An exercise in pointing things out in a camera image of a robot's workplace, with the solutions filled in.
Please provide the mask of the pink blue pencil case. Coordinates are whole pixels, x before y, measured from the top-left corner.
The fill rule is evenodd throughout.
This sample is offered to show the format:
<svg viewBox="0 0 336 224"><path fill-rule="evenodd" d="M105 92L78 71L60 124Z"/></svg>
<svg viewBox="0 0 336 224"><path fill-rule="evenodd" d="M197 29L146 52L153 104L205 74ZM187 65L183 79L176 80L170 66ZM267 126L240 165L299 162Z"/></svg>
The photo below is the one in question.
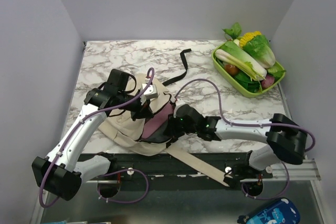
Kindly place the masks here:
<svg viewBox="0 0 336 224"><path fill-rule="evenodd" d="M149 119L143 128L142 139L147 139L154 134L167 120L168 116L173 113L173 106L167 103L153 118Z"/></svg>

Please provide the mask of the cream canvas backpack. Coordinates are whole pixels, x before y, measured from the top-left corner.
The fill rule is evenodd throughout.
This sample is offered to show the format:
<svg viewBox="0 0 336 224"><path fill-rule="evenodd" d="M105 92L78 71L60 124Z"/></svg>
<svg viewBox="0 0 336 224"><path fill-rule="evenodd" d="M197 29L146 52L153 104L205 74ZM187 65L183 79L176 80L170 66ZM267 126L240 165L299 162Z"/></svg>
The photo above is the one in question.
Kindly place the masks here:
<svg viewBox="0 0 336 224"><path fill-rule="evenodd" d="M158 79L153 80L153 84L156 85L158 91L158 97L151 100L150 108L154 112L154 116L167 104L171 103L174 110L177 108L176 98L173 97L171 92L167 89L168 85L171 85L177 81L182 80L187 74L185 71L183 74L170 78L161 83ZM98 129L110 140L116 144L127 148L128 150L141 154L143 156L154 156L162 151L166 151L168 154L195 169L196 171L204 174L214 181L228 187L229 184L224 180L229 180L231 177L225 175L225 173L214 166L200 160L192 154L183 151L175 144L167 147L166 144L170 141L170 137L166 136L167 121L160 126L158 130L154 132L147 139L142 139L144 124L149 119L131 119L131 112L119 113L110 112L109 117L98 127Z"/></svg>

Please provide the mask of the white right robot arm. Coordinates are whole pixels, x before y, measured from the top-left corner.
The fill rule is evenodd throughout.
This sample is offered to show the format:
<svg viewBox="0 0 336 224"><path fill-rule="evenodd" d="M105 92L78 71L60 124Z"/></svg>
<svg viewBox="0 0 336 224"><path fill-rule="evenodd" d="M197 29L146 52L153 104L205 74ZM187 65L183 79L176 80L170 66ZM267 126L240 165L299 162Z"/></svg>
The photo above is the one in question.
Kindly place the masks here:
<svg viewBox="0 0 336 224"><path fill-rule="evenodd" d="M264 147L249 152L241 165L242 173L249 178L278 162L301 165L308 135L283 114L265 120L229 121L220 116L202 116L187 104L169 115L165 130L165 135L174 139L184 134L196 134L209 142L236 139L264 143Z"/></svg>

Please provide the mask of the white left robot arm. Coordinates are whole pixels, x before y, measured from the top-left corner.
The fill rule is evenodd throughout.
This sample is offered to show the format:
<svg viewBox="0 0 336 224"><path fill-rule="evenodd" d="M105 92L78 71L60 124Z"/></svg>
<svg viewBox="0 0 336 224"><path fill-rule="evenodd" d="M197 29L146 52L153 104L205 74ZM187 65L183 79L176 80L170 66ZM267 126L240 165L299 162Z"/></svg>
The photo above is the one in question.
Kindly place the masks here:
<svg viewBox="0 0 336 224"><path fill-rule="evenodd" d="M97 176L112 179L116 175L116 166L106 155L96 155L90 159L86 172L79 170L78 158L111 111L129 111L132 120L153 117L146 91L153 87L154 69L147 71L145 86L134 89L135 95L126 90L129 79L133 78L129 73L113 69L106 82L87 93L84 105L69 131L46 157L36 157L31 165L40 193L46 190L57 198L69 201L82 183Z"/></svg>

